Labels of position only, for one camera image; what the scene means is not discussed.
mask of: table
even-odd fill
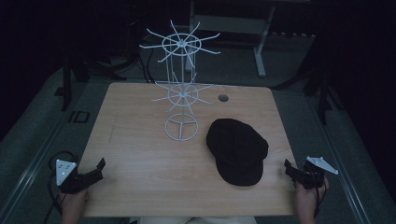
[[[179,113],[154,84],[113,83],[92,129],[79,171],[105,158],[104,179],[90,187],[87,217],[218,217],[293,215],[294,187],[284,174],[295,165],[271,91],[258,87],[212,86],[200,91],[192,110],[199,131],[189,141],[166,135],[164,124]],[[220,94],[229,101],[221,102]],[[269,144],[261,181],[236,187],[219,175],[205,144],[215,119],[250,124]]]

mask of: baseball cap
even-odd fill
[[[250,125],[237,119],[216,119],[206,136],[220,176],[236,186],[253,186],[262,179],[268,143]]]

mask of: black cable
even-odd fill
[[[52,209],[54,208],[53,203],[51,204],[49,211],[46,214],[46,217],[44,218],[43,224],[46,224],[48,222],[48,219],[50,217],[50,213],[52,212]]]
[[[48,181],[48,183],[47,183],[47,188],[48,188],[48,191],[49,191],[49,196],[50,196],[50,198],[51,198],[51,200],[52,200],[52,206],[53,207],[55,207],[56,208],[56,210],[58,210],[58,212],[59,212],[59,214],[62,214],[62,208],[61,208],[61,206],[58,204],[58,196],[57,197],[55,197],[55,195],[53,194],[53,191],[52,191],[52,178],[55,176],[55,173],[54,172],[52,172],[50,175],[49,175],[49,181]]]
[[[106,68],[108,68],[109,70],[111,70],[113,72],[117,72],[118,74],[120,74],[120,73],[123,73],[123,72],[133,68],[134,65],[136,64],[136,61],[138,60],[137,55],[126,56],[125,58],[126,58],[125,62],[107,66]],[[124,69],[128,66],[129,66],[129,68],[125,69],[124,71],[121,71],[121,72],[119,71],[119,70]]]
[[[315,174],[312,171],[312,169],[309,166],[307,168],[308,168],[309,174],[311,174],[311,176],[312,176],[312,180],[314,181],[315,191],[317,193],[317,205],[316,205],[315,213],[314,213],[314,217],[316,217],[319,213],[319,206],[321,204],[320,194],[319,194],[319,189],[318,189],[318,181],[315,179]]]
[[[55,168],[52,167],[52,161],[53,161],[53,159],[54,159],[55,157],[59,156],[59,155],[62,155],[62,154],[69,154],[69,155],[71,156],[71,160],[75,160],[75,159],[77,158],[77,156],[76,156],[75,154],[73,154],[73,153],[71,153],[71,152],[69,152],[69,151],[60,151],[60,152],[58,152],[58,153],[55,153],[55,155],[53,155],[53,156],[51,156],[51,157],[49,158],[49,169],[50,169],[51,171],[55,171]]]
[[[143,42],[151,45],[148,41],[143,40]],[[141,64],[142,64],[142,67],[143,67],[143,74],[145,75],[147,83],[149,83],[149,81],[151,83],[155,83],[154,78],[151,76],[151,73],[149,72],[149,62],[151,61],[151,57],[152,57],[153,53],[154,53],[154,49],[151,49],[151,53],[148,56],[148,62],[147,62],[146,65],[144,64],[143,59],[140,57]]]
[[[129,64],[128,67],[124,67],[123,70],[118,69],[118,71],[117,71],[116,74],[117,74],[117,75],[121,75],[122,73],[127,72],[127,71],[133,69],[133,68],[136,66],[137,62],[139,61],[139,58],[138,58],[138,57],[139,57],[139,56],[136,56],[136,58],[134,59],[134,61],[131,62],[131,63]]]
[[[323,184],[324,184],[324,193],[323,193],[322,199],[320,200],[320,204],[319,205],[321,205],[321,203],[324,201],[324,197],[326,197],[326,192],[327,192],[326,183],[323,182]]]

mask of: human hand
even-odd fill
[[[329,181],[324,177],[324,184],[318,189],[319,201],[322,200],[326,189],[329,188]],[[296,209],[297,216],[301,224],[315,223],[315,210],[317,208],[317,191],[313,189],[305,189],[302,184],[296,182]]]
[[[85,202],[88,200],[88,189],[77,194],[60,194],[62,202],[62,224],[77,224],[84,214]]]

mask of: dark background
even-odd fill
[[[228,1],[229,7],[211,3],[209,12],[261,16],[260,11],[255,14],[247,9],[261,1],[246,1],[242,6],[237,5],[239,2]],[[188,25],[189,10],[186,0],[3,0],[0,138],[47,78],[62,67],[65,52],[77,49],[103,62],[108,62],[110,56],[137,54],[145,28],[162,29],[170,19]],[[304,62],[309,66],[326,62],[331,85],[394,200],[395,15],[396,4],[390,0],[317,0],[310,4],[277,4],[271,25],[271,32],[279,34],[316,35]]]

